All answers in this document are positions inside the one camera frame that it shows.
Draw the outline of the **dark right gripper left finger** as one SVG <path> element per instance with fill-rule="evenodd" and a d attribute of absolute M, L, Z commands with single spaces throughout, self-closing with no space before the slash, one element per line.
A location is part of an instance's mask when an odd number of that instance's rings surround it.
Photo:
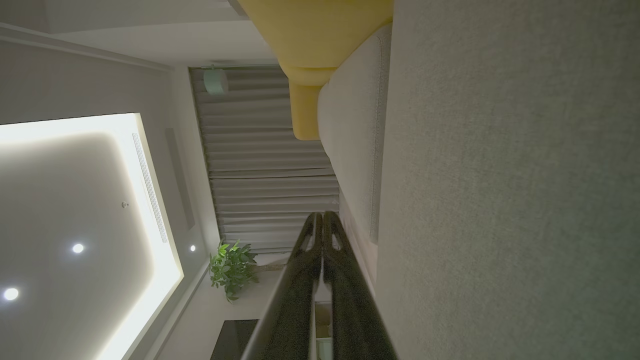
<path fill-rule="evenodd" d="M 314 294 L 322 271 L 323 215 L 306 218 L 241 360 L 309 360 Z"/>

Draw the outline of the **yellow and grey sofa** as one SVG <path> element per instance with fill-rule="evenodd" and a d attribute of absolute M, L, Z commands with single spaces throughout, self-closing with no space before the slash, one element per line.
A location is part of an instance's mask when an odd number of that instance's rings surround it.
<path fill-rule="evenodd" d="M 400 360 L 640 360 L 640 0 L 395 0 Z"/>

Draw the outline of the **grey pleated curtain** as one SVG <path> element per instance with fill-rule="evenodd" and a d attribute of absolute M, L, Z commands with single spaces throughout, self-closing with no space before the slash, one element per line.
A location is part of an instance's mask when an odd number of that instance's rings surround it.
<path fill-rule="evenodd" d="M 206 170 L 224 243 L 289 252 L 312 212 L 338 211 L 339 184 L 319 141 L 295 137 L 290 86 L 276 65 L 225 68 L 228 90 L 190 68 Z"/>

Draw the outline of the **green leafy indoor tree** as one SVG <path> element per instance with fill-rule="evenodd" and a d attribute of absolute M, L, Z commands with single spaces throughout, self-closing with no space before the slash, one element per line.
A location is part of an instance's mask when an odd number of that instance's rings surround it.
<path fill-rule="evenodd" d="M 222 243 L 209 255 L 211 287 L 222 290 L 224 298 L 233 304 L 246 289 L 261 282 L 261 274 L 283 271 L 288 255 L 289 251 L 255 251 L 251 244 L 240 241 Z"/>

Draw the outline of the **white linear ceiling air vent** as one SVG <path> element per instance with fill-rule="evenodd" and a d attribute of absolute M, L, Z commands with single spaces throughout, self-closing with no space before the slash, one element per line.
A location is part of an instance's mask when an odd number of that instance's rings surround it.
<path fill-rule="evenodd" d="M 148 203 L 153 213 L 155 222 L 158 228 L 158 235 L 162 243 L 169 243 L 169 237 L 166 231 L 166 227 L 163 221 L 163 215 L 158 203 L 156 192 L 154 190 L 153 179 L 147 164 L 146 154 L 144 152 L 143 144 L 141 142 L 140 135 L 138 133 L 132 133 L 132 140 L 135 146 L 135 152 L 138 158 L 139 166 L 141 169 L 142 178 L 145 184 L 145 190 L 147 193 Z"/>

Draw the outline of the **pale green television cabinet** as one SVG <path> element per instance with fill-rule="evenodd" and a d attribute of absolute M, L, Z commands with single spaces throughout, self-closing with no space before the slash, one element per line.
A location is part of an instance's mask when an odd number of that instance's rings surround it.
<path fill-rule="evenodd" d="M 333 360 L 333 312 L 329 301 L 316 301 L 311 317 L 310 360 Z"/>

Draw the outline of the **black flat television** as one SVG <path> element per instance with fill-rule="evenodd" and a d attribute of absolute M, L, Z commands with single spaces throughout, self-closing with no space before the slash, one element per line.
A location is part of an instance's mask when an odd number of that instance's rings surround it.
<path fill-rule="evenodd" d="M 224 321 L 210 360 L 242 360 L 257 324 L 258 319 Z"/>

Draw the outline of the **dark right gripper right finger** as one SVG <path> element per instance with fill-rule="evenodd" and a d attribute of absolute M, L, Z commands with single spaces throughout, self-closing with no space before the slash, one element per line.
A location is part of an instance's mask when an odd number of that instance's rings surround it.
<path fill-rule="evenodd" d="M 331 289 L 333 360 L 398 360 L 339 215 L 322 215 L 323 280 Z"/>

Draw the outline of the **yellow sofa backrest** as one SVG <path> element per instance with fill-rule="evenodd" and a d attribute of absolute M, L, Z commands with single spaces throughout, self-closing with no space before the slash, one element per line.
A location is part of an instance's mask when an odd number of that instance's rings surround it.
<path fill-rule="evenodd" d="M 288 78 L 292 130 L 317 141 L 318 98 L 334 71 L 393 22 L 394 0 L 238 0 Z"/>

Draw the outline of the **pale green round wall device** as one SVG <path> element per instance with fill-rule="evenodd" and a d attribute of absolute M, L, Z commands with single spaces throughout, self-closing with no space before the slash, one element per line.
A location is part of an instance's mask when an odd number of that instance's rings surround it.
<path fill-rule="evenodd" d="M 226 95 L 229 92 L 227 73 L 221 68 L 210 68 L 203 72 L 205 90 L 211 96 Z"/>

